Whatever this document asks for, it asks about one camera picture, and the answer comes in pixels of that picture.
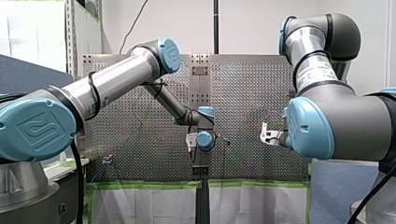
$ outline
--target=pegboard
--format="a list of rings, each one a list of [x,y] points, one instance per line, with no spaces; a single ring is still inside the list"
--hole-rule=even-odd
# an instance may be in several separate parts
[[[124,59],[125,55],[86,55],[84,76]],[[176,74],[163,77],[168,88],[190,106],[190,55],[182,55]],[[210,178],[307,180],[308,160],[283,147],[260,140],[261,126],[282,127],[281,114],[292,90],[291,67],[279,56],[210,55],[210,102],[215,107],[215,132],[220,136],[210,156]],[[101,111],[90,122],[95,157],[89,178],[190,180],[186,127],[142,87],[135,88]],[[112,155],[114,165],[102,164]]]

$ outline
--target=industrial robot arm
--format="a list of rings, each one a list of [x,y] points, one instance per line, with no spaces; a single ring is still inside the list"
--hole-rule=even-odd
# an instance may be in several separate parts
[[[284,111],[281,146],[321,160],[391,161],[396,157],[396,91],[357,96],[345,83],[361,35],[341,14],[284,22],[279,50],[293,66],[296,97]],[[267,144],[274,141],[265,137]]]
[[[138,45],[129,57],[61,89],[47,87],[0,104],[0,158],[43,161],[64,151],[85,120],[133,88],[143,85],[180,125],[196,125],[202,148],[213,144],[213,108],[185,108],[162,83],[165,74],[180,66],[172,39]]]

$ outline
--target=black cable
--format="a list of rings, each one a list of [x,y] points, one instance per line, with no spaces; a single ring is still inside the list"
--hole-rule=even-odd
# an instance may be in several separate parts
[[[81,158],[79,156],[78,148],[74,140],[70,144],[70,147],[72,148],[73,156],[76,161],[78,176],[78,210],[76,224],[82,224],[82,216],[84,214],[84,174],[82,173]]]
[[[119,53],[119,54],[122,53],[122,49],[123,49],[123,47],[125,46],[126,39],[128,38],[128,35],[130,35],[131,32],[132,32],[132,30],[134,29],[134,26],[136,25],[136,22],[137,22],[137,20],[139,19],[140,14],[142,14],[142,11],[143,11],[143,9],[145,8],[146,3],[147,3],[148,1],[149,1],[149,0],[146,0],[145,3],[143,3],[143,6],[140,8],[140,11],[139,11],[139,13],[138,13],[137,16],[136,16],[136,19],[134,19],[134,24],[132,25],[131,29],[129,30],[129,32],[128,32],[128,33],[126,34],[126,36],[124,37],[124,40],[123,40],[123,42],[122,42],[122,45],[121,45],[120,53]]]
[[[25,96],[25,93],[10,93],[6,95],[0,95],[0,104],[7,102],[7,101],[12,101],[16,100],[18,98],[21,98],[22,96]]]
[[[389,170],[389,172],[382,178],[382,180],[373,188],[367,196],[361,201],[361,204],[359,204],[358,208],[356,211],[353,213],[353,215],[350,217],[349,221],[347,224],[354,224],[356,221],[356,218],[358,215],[361,213],[361,210],[366,206],[366,204],[384,187],[388,181],[396,175],[396,163],[392,166],[392,168]]]
[[[101,107],[101,105],[100,105],[100,103],[101,103],[100,94],[99,94],[99,91],[98,91],[98,89],[96,88],[96,86],[93,84],[93,80],[92,80],[92,75],[93,75],[93,74],[94,74],[94,73],[90,73],[90,74],[88,75],[88,83],[90,84],[91,89],[92,89],[93,93],[95,94],[95,98],[96,98],[96,102],[95,102],[95,112],[93,113],[92,116],[90,116],[89,118],[87,118],[87,119],[85,119],[85,120],[94,119],[94,118],[99,114],[100,107]]]
[[[160,86],[160,89],[157,91],[157,93],[155,93],[154,99],[156,99],[161,91],[163,90],[163,86],[168,86],[167,83],[163,82],[163,79],[160,78],[160,83],[148,83],[148,82],[144,82],[142,83],[142,86]]]

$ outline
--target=green tape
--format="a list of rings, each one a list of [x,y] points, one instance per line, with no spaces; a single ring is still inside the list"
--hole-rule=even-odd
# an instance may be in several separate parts
[[[305,215],[305,223],[310,224],[311,222],[311,184],[308,183],[308,188],[306,189],[306,215]]]
[[[228,187],[241,187],[242,179],[223,179],[223,180],[209,180],[210,188],[228,188]]]
[[[75,167],[76,166],[76,161],[63,161],[59,166],[62,167]]]
[[[179,182],[145,182],[145,181],[117,181],[91,183],[92,189],[198,189],[199,181]]]
[[[312,163],[308,163],[308,174],[312,175]]]
[[[88,188],[88,195],[85,196],[85,202],[87,203],[88,209],[88,224],[92,224],[93,188]]]
[[[94,189],[199,189],[200,181],[179,182],[146,182],[146,181],[116,181],[91,183]],[[270,188],[307,189],[309,182],[269,181],[248,179],[209,180],[210,188],[229,188],[242,186],[257,186]]]
[[[271,181],[271,180],[209,180],[210,188],[227,188],[241,186],[257,186],[270,188],[305,189],[309,187],[309,182],[299,181]]]

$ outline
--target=white wall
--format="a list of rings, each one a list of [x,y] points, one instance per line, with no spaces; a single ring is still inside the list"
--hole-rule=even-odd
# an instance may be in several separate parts
[[[144,0],[103,0],[103,50],[119,53]],[[173,38],[181,53],[212,49],[212,0],[149,0],[123,52],[158,37]]]
[[[361,30],[361,52],[347,78],[357,94],[380,91],[387,79],[387,0],[319,0],[319,13],[343,13]]]
[[[118,53],[144,0],[103,0],[103,50]],[[220,0],[219,52],[277,54],[279,27],[289,15],[318,14],[318,0]],[[213,0],[149,0],[130,47],[161,36],[172,37],[181,53],[213,52]]]
[[[279,29],[290,15],[318,15],[318,0],[219,0],[219,52],[278,54]]]

